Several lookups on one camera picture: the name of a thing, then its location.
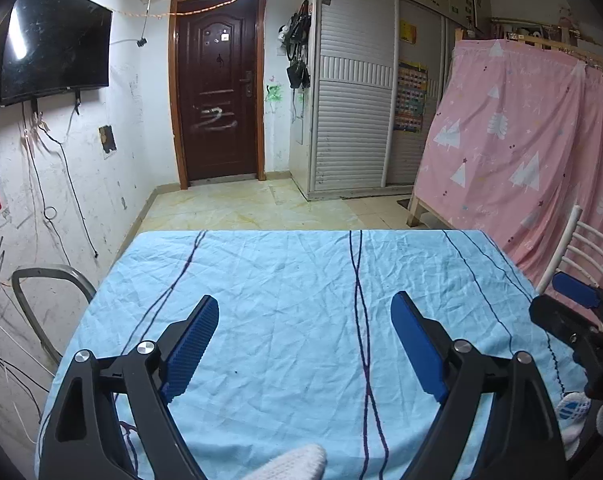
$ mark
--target metal screw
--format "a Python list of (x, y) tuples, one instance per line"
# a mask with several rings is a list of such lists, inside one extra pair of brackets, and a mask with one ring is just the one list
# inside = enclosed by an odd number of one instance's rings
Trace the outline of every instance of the metal screw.
[(453, 348), (460, 354), (467, 354), (472, 350), (472, 344), (465, 339), (457, 339), (453, 344)]
[(533, 356), (531, 356), (528, 352), (517, 352), (517, 360), (522, 365), (529, 365), (533, 362)]
[(85, 363), (90, 358), (90, 352), (88, 350), (80, 350), (75, 354), (75, 361), (78, 363)]
[(137, 345), (137, 352), (140, 354), (149, 354), (155, 349), (155, 344), (152, 341), (142, 341)]

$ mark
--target bed frame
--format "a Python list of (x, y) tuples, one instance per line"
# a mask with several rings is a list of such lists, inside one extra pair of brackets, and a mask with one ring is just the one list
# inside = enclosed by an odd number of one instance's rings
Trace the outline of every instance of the bed frame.
[[(455, 40), (461, 41), (466, 38), (465, 30), (462, 28), (458, 28), (455, 31)], [(514, 34), (511, 32), (506, 33), (505, 39), (509, 41), (521, 41), (523, 43), (534, 46), (535, 48), (539, 48), (542, 50), (560, 50), (562, 52), (566, 52), (571, 56), (574, 56), (578, 59), (581, 59), (585, 63), (595, 68), (598, 68), (603, 72), (603, 57), (598, 56), (597, 54), (593, 54), (583, 48), (579, 48), (576, 46), (572, 46), (568, 43), (560, 43), (558, 41), (552, 40), (544, 40), (543, 38), (537, 38), (535, 36), (523, 36), (521, 34)], [(415, 195), (413, 191), (413, 195), (410, 199), (410, 204), (408, 206), (408, 226), (409, 227), (417, 227), (421, 224), (421, 216), (424, 213), (431, 213), (435, 216), (439, 221), (446, 224), (449, 228), (454, 229), (455, 226), (451, 225), (451, 223), (447, 220), (444, 220), (443, 217), (435, 211), (432, 207), (428, 206), (424, 200)]]

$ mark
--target blue gripper pad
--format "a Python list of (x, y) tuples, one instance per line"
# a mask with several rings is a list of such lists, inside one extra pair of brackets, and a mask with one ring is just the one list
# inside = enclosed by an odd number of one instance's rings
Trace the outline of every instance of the blue gripper pad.
[(218, 324), (219, 304), (209, 298), (166, 360), (165, 380), (159, 390), (166, 404), (186, 391)]
[(443, 359), (425, 331), (424, 324), (427, 324), (429, 328), (432, 328), (434, 324), (438, 325), (438, 332), (443, 333), (443, 337), (448, 341), (450, 338), (438, 322), (425, 319), (419, 313), (405, 292), (399, 292), (392, 298), (390, 319), (422, 389), (424, 392), (432, 394), (437, 402), (443, 402), (449, 393), (448, 387), (443, 381)]
[(559, 294), (563, 294), (586, 308), (597, 308), (599, 306), (597, 291), (565, 272), (558, 272), (553, 276), (552, 288)]

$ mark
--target floor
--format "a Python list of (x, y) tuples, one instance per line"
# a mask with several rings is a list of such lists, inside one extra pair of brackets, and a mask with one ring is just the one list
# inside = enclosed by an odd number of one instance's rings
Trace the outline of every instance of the floor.
[(203, 184), (156, 197), (139, 232), (409, 229), (403, 198), (307, 202), (292, 179)]

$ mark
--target tv screen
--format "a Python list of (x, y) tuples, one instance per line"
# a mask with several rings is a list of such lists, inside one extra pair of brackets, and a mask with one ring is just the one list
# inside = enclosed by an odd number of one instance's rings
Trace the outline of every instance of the tv screen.
[(6, 30), (3, 106), (108, 86), (112, 12), (90, 0), (17, 0)]

